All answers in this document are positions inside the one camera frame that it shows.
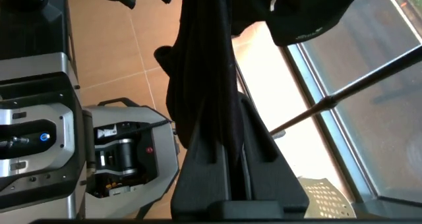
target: metal pole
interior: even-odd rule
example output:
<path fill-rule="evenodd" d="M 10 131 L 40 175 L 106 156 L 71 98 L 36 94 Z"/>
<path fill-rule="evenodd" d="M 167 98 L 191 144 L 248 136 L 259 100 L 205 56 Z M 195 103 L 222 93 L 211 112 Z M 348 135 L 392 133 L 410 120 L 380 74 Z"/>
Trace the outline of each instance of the metal pole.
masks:
<path fill-rule="evenodd" d="M 358 78 L 354 82 L 334 92 L 332 95 L 324 97 L 318 103 L 314 104 L 310 109 L 294 117 L 278 128 L 275 128 L 270 132 L 270 134 L 277 134 L 278 132 L 281 132 L 313 115 L 319 114 L 329 109 L 333 109 L 343 99 L 346 99 L 349 96 L 352 96 L 357 92 L 360 92 L 361 90 L 364 90 L 369 86 L 372 86 L 373 84 L 376 84 L 377 82 L 380 82 L 381 80 L 384 80 L 385 78 L 388 78 L 389 76 L 392 76 L 420 61 L 422 61 L 422 45 L 409 50 L 408 52 L 400 55 L 392 61 L 366 74 L 365 76 Z"/>

